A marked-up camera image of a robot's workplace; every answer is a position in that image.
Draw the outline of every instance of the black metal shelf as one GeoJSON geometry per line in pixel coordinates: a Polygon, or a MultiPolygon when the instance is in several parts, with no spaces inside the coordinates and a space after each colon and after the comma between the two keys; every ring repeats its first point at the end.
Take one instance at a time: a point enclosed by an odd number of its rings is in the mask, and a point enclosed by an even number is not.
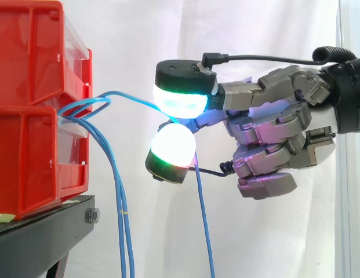
{"type": "Polygon", "coordinates": [[[0,224],[0,278],[63,277],[68,252],[92,230],[94,196],[27,218],[0,224]]]}

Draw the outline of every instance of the green light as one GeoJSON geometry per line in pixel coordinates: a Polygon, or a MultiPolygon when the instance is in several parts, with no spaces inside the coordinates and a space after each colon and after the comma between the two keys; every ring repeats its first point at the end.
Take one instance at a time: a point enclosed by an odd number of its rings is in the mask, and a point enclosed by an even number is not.
{"type": "Polygon", "coordinates": [[[208,97],[202,94],[167,92],[154,86],[154,100],[165,114],[180,119],[194,119],[204,112],[208,97]]]}
{"type": "Polygon", "coordinates": [[[168,164],[188,167],[195,153],[194,135],[187,127],[170,123],[160,129],[154,138],[151,152],[168,164]]]}

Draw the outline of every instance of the red plastic bin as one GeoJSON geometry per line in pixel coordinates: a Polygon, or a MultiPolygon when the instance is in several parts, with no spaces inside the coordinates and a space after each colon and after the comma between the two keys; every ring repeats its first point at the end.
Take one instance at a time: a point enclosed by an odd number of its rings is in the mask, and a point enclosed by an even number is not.
{"type": "Polygon", "coordinates": [[[92,96],[92,54],[57,1],[0,1],[0,105],[92,96]]]}
{"type": "Polygon", "coordinates": [[[88,190],[89,138],[59,128],[56,111],[91,96],[92,52],[62,4],[0,1],[0,214],[19,220],[88,190]]]}
{"type": "Polygon", "coordinates": [[[84,163],[61,164],[59,135],[52,107],[0,107],[0,214],[19,220],[88,189],[89,138],[78,140],[84,163]]]}

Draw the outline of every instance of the blue ethernet cable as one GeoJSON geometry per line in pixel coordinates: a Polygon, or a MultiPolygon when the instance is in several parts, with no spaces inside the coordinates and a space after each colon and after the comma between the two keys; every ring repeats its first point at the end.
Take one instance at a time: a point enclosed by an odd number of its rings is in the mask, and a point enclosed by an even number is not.
{"type": "Polygon", "coordinates": [[[207,249],[208,249],[208,260],[209,260],[210,276],[211,276],[211,278],[214,278],[214,265],[213,265],[212,248],[210,246],[208,222],[207,222],[207,216],[206,216],[206,213],[205,213],[205,206],[204,206],[204,200],[203,200],[201,173],[199,171],[198,157],[197,157],[196,152],[195,152],[195,155],[194,155],[194,168],[195,168],[195,173],[197,175],[199,201],[200,201],[200,204],[201,204],[203,226],[204,226],[204,234],[205,234],[205,240],[206,240],[207,249]]]}
{"type": "MultiPolygon", "coordinates": [[[[127,211],[127,205],[126,205],[126,198],[125,198],[124,191],[122,191],[122,188],[123,188],[122,180],[121,180],[121,177],[118,172],[114,154],[111,150],[109,143],[105,139],[105,137],[103,137],[102,134],[94,126],[91,127],[92,124],[90,124],[86,121],[83,121],[81,119],[75,118],[75,117],[65,116],[65,118],[67,120],[70,120],[71,122],[77,123],[80,126],[84,127],[92,135],[92,137],[97,141],[97,143],[101,146],[103,151],[106,153],[109,162],[111,163],[111,167],[112,167],[113,175],[114,175],[114,181],[115,181],[116,198],[117,198],[119,251],[121,254],[121,272],[122,272],[122,277],[125,278],[126,277],[126,260],[125,260],[125,249],[124,249],[124,238],[123,238],[124,234],[123,234],[122,212],[127,211]]],[[[125,215],[125,216],[126,216],[125,222],[128,224],[128,215],[125,215]]],[[[132,268],[131,265],[133,265],[133,257],[132,257],[132,260],[130,260],[130,269],[132,268]]],[[[134,277],[134,267],[133,267],[133,271],[130,270],[130,277],[134,277]]]]}
{"type": "MultiPolygon", "coordinates": [[[[58,115],[62,115],[63,113],[65,113],[66,111],[68,111],[69,109],[72,109],[74,107],[80,107],[78,108],[76,111],[74,111],[72,113],[72,115],[77,115],[78,113],[80,113],[81,111],[83,111],[84,109],[86,109],[87,107],[91,106],[93,103],[96,103],[96,102],[101,102],[101,101],[106,101],[106,103],[104,105],[102,105],[101,107],[99,107],[97,110],[87,114],[86,116],[84,116],[81,121],[89,126],[91,125],[89,122],[87,122],[86,120],[91,118],[92,116],[94,116],[95,114],[101,112],[103,109],[105,109],[107,106],[110,105],[111,103],[111,100],[109,98],[107,98],[107,96],[112,96],[112,95],[116,95],[116,96],[121,96],[121,97],[124,97],[124,98],[128,98],[130,100],[133,100],[137,103],[141,103],[141,104],[144,104],[148,107],[151,107],[161,113],[163,113],[155,104],[152,104],[148,101],[145,101],[145,100],[142,100],[140,98],[137,98],[137,97],[133,97],[133,96],[130,96],[128,94],[125,94],[123,92],[119,92],[119,91],[109,91],[109,92],[106,92],[104,94],[101,94],[100,96],[96,97],[95,99],[99,99],[98,101],[93,101],[94,98],[90,98],[88,99],[89,101],[85,100],[85,102],[82,101],[76,101],[72,104],[69,104],[67,105],[66,107],[63,108],[63,110],[60,110],[58,112],[58,115]]],[[[179,121],[174,118],[174,117],[171,117],[165,113],[163,113],[164,115],[168,116],[172,122],[174,123],[178,123],[179,121]]],[[[95,127],[93,128],[90,128],[93,133],[99,137],[97,134],[100,133],[95,127]]],[[[202,211],[202,219],[203,219],[203,226],[204,226],[204,231],[205,231],[205,237],[206,237],[206,244],[207,244],[207,249],[208,249],[208,259],[209,259],[209,266],[210,266],[210,273],[211,273],[211,278],[214,278],[215,275],[214,275],[214,263],[213,263],[213,256],[212,256],[212,248],[211,248],[211,244],[210,244],[210,237],[209,237],[209,230],[208,230],[208,222],[207,222],[207,219],[206,219],[206,213],[205,213],[205,205],[204,205],[204,200],[203,200],[203,193],[202,193],[202,183],[201,183],[201,177],[200,177],[200,171],[199,171],[199,166],[198,166],[198,159],[197,159],[197,154],[195,153],[195,156],[194,156],[194,167],[195,167],[195,173],[197,175],[197,183],[198,183],[198,193],[199,193],[199,201],[200,201],[200,204],[201,204],[201,211],[202,211]]],[[[119,180],[120,180],[120,185],[119,187],[121,187],[121,190],[123,190],[123,196],[124,196],[124,199],[125,199],[125,193],[124,193],[124,188],[123,188],[123,184],[122,184],[122,181],[120,179],[120,176],[119,176],[119,180]]],[[[129,230],[129,223],[128,223],[128,216],[127,216],[127,224],[128,224],[128,228],[126,227],[125,225],[125,230],[126,230],[126,235],[128,234],[129,235],[129,239],[128,237],[126,237],[126,240],[127,240],[127,245],[128,245],[128,242],[131,241],[130,239],[130,232],[127,233],[127,229],[129,230]]],[[[120,240],[120,237],[119,237],[119,248],[121,248],[121,244],[120,244],[121,240],[120,240]]]]}

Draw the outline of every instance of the white fabric curtain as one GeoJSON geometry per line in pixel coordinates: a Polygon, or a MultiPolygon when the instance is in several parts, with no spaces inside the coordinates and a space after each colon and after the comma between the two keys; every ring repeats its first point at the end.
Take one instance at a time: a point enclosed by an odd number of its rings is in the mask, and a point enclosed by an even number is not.
{"type": "MultiPolygon", "coordinates": [[[[335,45],[333,0],[64,0],[70,22],[93,51],[94,95],[107,90],[153,101],[155,66],[167,59],[199,60],[203,52],[311,58],[335,45]]],[[[219,82],[276,67],[262,61],[214,68],[219,82]]],[[[210,277],[194,173],[183,185],[152,179],[144,161],[158,125],[167,119],[116,97],[92,118],[110,141],[125,186],[136,277],[210,277]]],[[[196,134],[199,165],[217,169],[236,142],[224,126],[196,134]]],[[[100,222],[70,253],[66,278],[120,277],[112,171],[91,140],[89,194],[100,222]]],[[[334,156],[294,171],[291,194],[244,199],[237,177],[202,175],[216,276],[334,276],[334,156]]]]}

